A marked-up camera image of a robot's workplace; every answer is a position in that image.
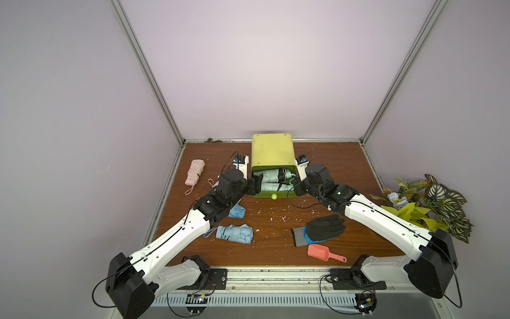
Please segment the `mint green umbrella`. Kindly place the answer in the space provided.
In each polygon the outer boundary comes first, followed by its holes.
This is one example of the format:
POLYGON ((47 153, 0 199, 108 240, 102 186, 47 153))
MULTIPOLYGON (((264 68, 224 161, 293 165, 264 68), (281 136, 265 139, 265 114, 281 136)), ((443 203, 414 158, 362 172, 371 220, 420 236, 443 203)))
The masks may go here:
POLYGON ((287 192, 293 191, 294 186, 286 183, 262 183, 261 191, 269 192, 287 192))
POLYGON ((281 167, 272 170, 255 171, 253 176, 261 177, 263 183, 290 183, 296 177, 296 174, 281 167))

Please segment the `yellow-green drawer cabinet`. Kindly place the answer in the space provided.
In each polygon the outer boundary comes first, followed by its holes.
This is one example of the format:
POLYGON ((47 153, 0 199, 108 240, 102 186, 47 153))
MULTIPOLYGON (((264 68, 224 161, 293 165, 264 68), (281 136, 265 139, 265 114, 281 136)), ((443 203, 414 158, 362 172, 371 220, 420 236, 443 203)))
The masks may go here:
MULTIPOLYGON (((286 168, 296 174, 296 155, 292 135, 283 134, 255 134, 252 137, 251 175, 255 171, 286 168)), ((294 198, 294 193, 261 191, 258 198, 294 198)))

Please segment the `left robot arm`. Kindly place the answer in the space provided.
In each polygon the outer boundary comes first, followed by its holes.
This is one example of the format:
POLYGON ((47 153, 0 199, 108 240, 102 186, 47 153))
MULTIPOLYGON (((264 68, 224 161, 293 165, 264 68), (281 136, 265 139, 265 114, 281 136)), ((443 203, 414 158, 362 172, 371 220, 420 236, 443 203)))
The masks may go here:
POLYGON ((105 291, 122 318, 139 318, 162 294, 194 285, 207 264, 191 257, 167 271, 164 267, 198 237, 228 217, 245 196, 257 195, 262 178, 247 178, 229 169, 216 187, 194 201, 189 212, 155 241, 129 256, 117 254, 109 264, 105 291))

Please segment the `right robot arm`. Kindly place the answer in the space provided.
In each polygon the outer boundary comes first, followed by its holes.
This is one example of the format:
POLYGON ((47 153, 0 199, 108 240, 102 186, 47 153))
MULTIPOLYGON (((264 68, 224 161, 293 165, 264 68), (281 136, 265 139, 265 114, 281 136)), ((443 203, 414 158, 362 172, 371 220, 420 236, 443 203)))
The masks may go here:
POLYGON ((344 219, 361 223, 398 247, 402 257, 362 257, 353 267, 353 277, 372 285, 379 281, 411 283, 432 298, 445 296, 456 278, 458 262, 449 233, 431 232, 383 209, 345 184, 336 184, 321 164, 297 167, 294 192, 309 194, 332 212, 292 230, 297 247, 318 246, 338 238, 346 229, 344 219))

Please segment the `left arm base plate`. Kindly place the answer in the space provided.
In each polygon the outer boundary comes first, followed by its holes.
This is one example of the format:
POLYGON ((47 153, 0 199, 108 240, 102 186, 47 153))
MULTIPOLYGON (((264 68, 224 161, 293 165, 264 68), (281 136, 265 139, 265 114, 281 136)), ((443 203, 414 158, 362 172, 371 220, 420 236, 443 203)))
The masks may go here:
POLYGON ((201 273, 193 284, 179 287, 180 291, 226 289, 228 278, 228 270, 226 268, 212 268, 199 255, 183 257, 182 264, 188 260, 195 262, 199 266, 201 273))

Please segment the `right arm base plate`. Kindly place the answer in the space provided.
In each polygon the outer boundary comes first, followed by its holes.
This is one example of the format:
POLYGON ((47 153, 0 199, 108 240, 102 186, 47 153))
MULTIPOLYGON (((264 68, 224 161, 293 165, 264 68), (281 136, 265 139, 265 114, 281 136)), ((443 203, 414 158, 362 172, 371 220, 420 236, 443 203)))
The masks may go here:
POLYGON ((326 281, 333 285, 334 290, 386 290, 384 281, 373 282, 362 273, 362 263, 368 257, 361 255, 350 268, 331 268, 326 281))

